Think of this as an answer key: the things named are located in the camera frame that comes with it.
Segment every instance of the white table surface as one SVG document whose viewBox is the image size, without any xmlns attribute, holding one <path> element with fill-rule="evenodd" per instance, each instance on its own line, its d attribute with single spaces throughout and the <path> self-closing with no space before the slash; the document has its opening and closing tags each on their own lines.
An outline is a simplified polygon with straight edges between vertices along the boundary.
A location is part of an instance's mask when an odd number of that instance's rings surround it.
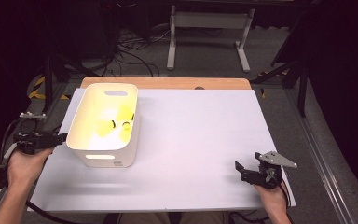
<svg viewBox="0 0 358 224">
<path fill-rule="evenodd" d="M 60 132 L 69 131 L 85 89 L 77 89 Z M 276 151 L 254 91 L 139 90 L 141 129 L 128 168 L 91 168 L 67 145 L 48 158 L 31 202 L 45 211 L 154 212 L 262 207 L 241 181 L 238 161 L 258 171 Z M 283 179 L 296 206 L 285 173 Z"/>
</svg>

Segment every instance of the human hand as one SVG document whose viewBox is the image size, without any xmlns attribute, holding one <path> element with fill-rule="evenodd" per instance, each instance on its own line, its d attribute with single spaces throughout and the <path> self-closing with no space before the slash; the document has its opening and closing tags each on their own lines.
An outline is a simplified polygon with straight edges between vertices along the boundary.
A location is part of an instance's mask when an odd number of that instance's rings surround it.
<svg viewBox="0 0 358 224">
<path fill-rule="evenodd" d="M 285 196 L 283 195 L 282 190 L 279 187 L 275 189 L 265 189 L 258 185 L 254 186 L 260 194 L 261 202 L 272 223 L 291 223 L 286 213 L 286 199 L 284 198 Z M 281 186 L 287 194 L 287 188 L 283 182 L 281 183 Z"/>
<path fill-rule="evenodd" d="M 53 150 L 54 148 L 47 148 L 35 155 L 28 155 L 15 149 L 7 168 L 9 188 L 17 185 L 30 188 L 39 177 L 46 158 Z"/>
</svg>

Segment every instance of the white plastic basket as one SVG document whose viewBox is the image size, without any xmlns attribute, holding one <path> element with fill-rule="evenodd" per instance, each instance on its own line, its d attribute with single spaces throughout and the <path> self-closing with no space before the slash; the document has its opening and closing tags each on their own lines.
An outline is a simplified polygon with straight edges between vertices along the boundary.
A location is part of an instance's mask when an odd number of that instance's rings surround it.
<svg viewBox="0 0 358 224">
<path fill-rule="evenodd" d="M 141 116 L 132 84 L 95 83 L 80 101 L 66 144 L 88 166 L 128 167 L 135 160 Z"/>
</svg>

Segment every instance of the yellow object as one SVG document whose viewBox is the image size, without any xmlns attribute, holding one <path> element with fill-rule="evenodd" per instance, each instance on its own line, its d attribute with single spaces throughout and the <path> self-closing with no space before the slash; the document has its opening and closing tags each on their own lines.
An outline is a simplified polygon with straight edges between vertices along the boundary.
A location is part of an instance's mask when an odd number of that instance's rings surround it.
<svg viewBox="0 0 358 224">
<path fill-rule="evenodd" d="M 95 129 L 100 137 L 107 136 L 115 129 L 115 122 L 112 120 L 97 120 L 95 122 Z"/>
<path fill-rule="evenodd" d="M 118 120 L 131 120 L 133 115 L 132 110 L 130 110 L 127 106 L 121 105 L 118 109 L 117 119 Z"/>
<path fill-rule="evenodd" d="M 131 125 L 129 122 L 124 122 L 123 128 L 120 131 L 120 139 L 123 142 L 128 142 L 130 141 L 130 137 L 131 137 Z"/>
</svg>

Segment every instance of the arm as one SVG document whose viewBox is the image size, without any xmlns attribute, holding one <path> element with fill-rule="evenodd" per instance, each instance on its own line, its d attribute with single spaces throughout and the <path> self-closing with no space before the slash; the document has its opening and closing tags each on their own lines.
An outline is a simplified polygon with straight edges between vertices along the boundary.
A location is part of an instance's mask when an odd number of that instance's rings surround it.
<svg viewBox="0 0 358 224">
<path fill-rule="evenodd" d="M 261 186 L 254 185 L 260 194 L 261 202 L 264 205 L 264 209 L 274 224 L 291 224 L 291 221 L 286 213 L 286 199 L 280 188 L 265 189 Z"/>
<path fill-rule="evenodd" d="M 53 148 L 49 148 L 36 155 L 13 152 L 7 168 L 7 194 L 0 205 L 0 223 L 21 223 L 29 191 L 52 151 Z"/>
</svg>

